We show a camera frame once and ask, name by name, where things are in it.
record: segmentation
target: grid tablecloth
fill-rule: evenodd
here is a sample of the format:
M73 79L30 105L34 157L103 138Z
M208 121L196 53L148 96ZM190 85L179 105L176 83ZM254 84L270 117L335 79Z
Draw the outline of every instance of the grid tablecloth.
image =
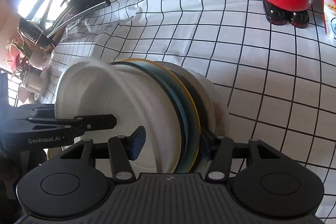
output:
M55 101L76 58L163 60L195 70L227 101L236 142L251 137L315 172L325 196L317 216L336 223L336 47L315 0L306 29L270 25L262 0L111 0L68 26L43 101ZM245 167L234 160L232 173Z

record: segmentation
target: yellow rim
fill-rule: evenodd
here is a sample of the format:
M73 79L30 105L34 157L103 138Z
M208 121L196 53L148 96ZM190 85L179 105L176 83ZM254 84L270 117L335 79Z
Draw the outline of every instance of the yellow rim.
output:
M131 58L131 59L125 59L124 60L125 62L127 61L140 61L140 62L147 62L147 63L150 63L152 65L155 65L165 71L168 72L169 75L171 75L175 80L176 82L183 88L185 94L187 94L188 98L189 98L189 101L191 102L192 106L193 106L193 110L194 110L194 114L195 114L195 117L196 117L196 120L197 120L197 129L198 129L198 137L201 136L201 124L200 124L200 119L199 119L199 116L198 116L198 112L197 112L197 108L196 108L196 105L194 103L194 100L193 98L191 97L189 91L187 90L187 88L185 87L185 85L179 80L179 78L177 78L177 76L175 74L173 74L170 70L168 70L167 68L163 67L162 65L158 64L158 63L155 63L153 61L150 61L150 60L147 60L147 59L140 59L140 58ZM197 157L197 154L198 154L198 150L199 150L199 147L197 147L196 151L195 151L195 155L194 155L194 158L192 160L192 163L190 164L190 166L188 167L188 170L187 172L190 171L191 167L193 167L194 165L194 162L196 160L196 157Z

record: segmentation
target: screw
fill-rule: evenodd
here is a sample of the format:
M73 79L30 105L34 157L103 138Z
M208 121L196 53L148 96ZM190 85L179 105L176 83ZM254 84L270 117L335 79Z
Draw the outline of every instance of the screw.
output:
M219 172L219 171L212 171L208 174L208 178L210 178L212 180L221 180L221 179L225 178L225 174L223 172Z
M133 177L133 175L130 172L122 171L117 173L115 177L119 180L129 180Z

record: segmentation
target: table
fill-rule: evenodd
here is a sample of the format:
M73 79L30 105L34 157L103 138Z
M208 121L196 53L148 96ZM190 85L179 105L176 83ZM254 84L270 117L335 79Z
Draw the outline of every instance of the table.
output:
M306 29L270 25L262 0L110 0L68 26L50 67L44 102L77 58L163 60L215 83L230 112L229 137L260 138L315 172L325 197L317 216L336 223L336 46L324 33L322 0ZM232 163L232 175L245 167Z

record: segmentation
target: blue plate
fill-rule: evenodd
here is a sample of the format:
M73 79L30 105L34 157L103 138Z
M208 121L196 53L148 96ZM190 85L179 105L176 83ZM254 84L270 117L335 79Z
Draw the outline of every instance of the blue plate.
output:
M164 82L166 82L180 99L186 113L189 134L186 134L186 152L178 173L187 173L193 166L200 143L201 126L195 103L183 83L168 69L162 65L145 59L128 59L127 62L137 64L149 70Z
M165 93L169 97L172 105L174 106L176 115L177 115L178 120L179 120L180 130L181 130L180 158L179 158L177 166L174 170L174 173L176 173L179 170L179 168L180 168L180 166L183 162L183 158L184 158L185 151L186 151L186 144L187 144L186 134L189 132L187 115L185 113L185 110L182 106L182 103L181 103L179 97L176 95L174 90L167 83L165 83L161 78L159 78L157 75L150 72L149 70L147 70L143 66L140 66L139 64L135 64L135 63L131 63L131 62L123 62L123 61L110 63L110 65L118 65L118 64L132 66L132 67L135 67L135 68L145 72L148 76L150 76L153 80L155 80L155 82L157 82L160 85L160 87L165 91Z

